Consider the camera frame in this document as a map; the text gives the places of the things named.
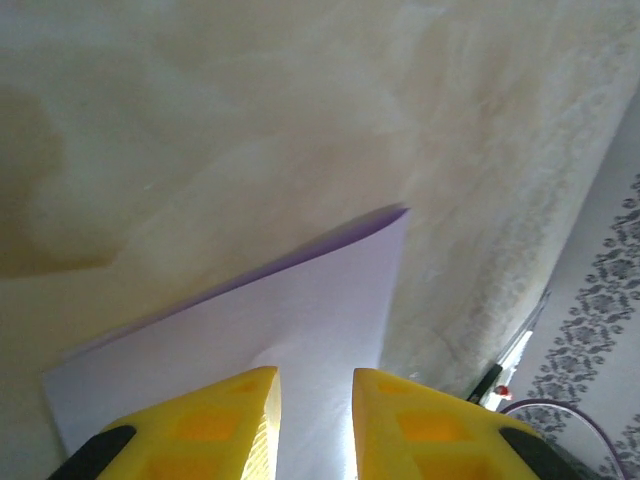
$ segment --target paper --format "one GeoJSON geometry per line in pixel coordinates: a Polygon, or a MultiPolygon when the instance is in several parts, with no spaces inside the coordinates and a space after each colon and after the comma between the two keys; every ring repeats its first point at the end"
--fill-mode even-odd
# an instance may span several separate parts
{"type": "Polygon", "coordinates": [[[277,478],[352,480],[353,369],[378,366],[407,216],[382,212],[45,373],[67,451],[118,417],[276,365],[277,478]]]}

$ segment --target white sheet of paper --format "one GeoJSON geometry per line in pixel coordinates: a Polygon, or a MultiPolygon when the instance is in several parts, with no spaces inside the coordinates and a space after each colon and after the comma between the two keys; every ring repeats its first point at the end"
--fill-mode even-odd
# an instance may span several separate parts
{"type": "Polygon", "coordinates": [[[406,211],[363,239],[222,293],[44,374],[68,452],[113,420],[261,365],[280,368],[279,480],[352,480],[353,369],[377,367],[406,211]]]}

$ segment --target yellow plastic part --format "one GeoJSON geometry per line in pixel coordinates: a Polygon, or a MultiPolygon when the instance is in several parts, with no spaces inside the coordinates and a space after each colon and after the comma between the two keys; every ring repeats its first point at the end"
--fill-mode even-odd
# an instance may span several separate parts
{"type": "Polygon", "coordinates": [[[353,379],[359,480],[538,480],[499,433],[524,423],[373,369],[353,379]]]}
{"type": "Polygon", "coordinates": [[[135,436],[100,480],[273,480],[280,379],[262,367],[123,417],[135,436]]]}

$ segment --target cable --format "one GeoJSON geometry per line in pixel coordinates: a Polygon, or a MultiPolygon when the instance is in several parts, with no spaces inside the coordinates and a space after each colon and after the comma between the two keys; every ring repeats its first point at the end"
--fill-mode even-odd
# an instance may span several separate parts
{"type": "Polygon", "coordinates": [[[500,413],[504,415],[509,415],[517,410],[520,410],[526,407],[554,407],[564,412],[570,413],[571,415],[580,419],[585,425],[587,425],[587,427],[589,427],[589,429],[593,433],[595,433],[598,436],[598,438],[602,441],[602,443],[604,443],[604,445],[607,447],[607,450],[609,450],[609,453],[611,454],[613,467],[616,470],[616,475],[618,475],[618,477],[621,478],[622,480],[631,480],[631,476],[629,476],[625,471],[622,465],[622,460],[620,459],[618,452],[616,452],[616,449],[613,446],[613,442],[611,441],[609,436],[604,432],[604,430],[602,430],[602,427],[600,427],[600,425],[598,425],[589,415],[578,410],[575,407],[572,407],[568,403],[558,402],[557,400],[545,400],[545,399],[538,399],[538,398],[514,402],[511,405],[507,405],[505,408],[503,408],[500,411],[500,413]]]}

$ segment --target wallpaper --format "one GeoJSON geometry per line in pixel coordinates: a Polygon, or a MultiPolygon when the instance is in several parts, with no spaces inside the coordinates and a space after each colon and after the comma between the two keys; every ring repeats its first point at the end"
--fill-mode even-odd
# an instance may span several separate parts
{"type": "Polygon", "coordinates": [[[467,392],[640,73],[635,0],[8,0],[0,23],[3,478],[58,461],[37,385],[63,350],[395,203],[382,365],[467,392]]]}
{"type": "MultiPolygon", "coordinates": [[[[549,283],[511,388],[593,418],[640,478],[640,96],[636,95],[549,283]]],[[[532,407],[521,419],[603,478],[617,478],[596,437],[573,417],[532,407]]]]}

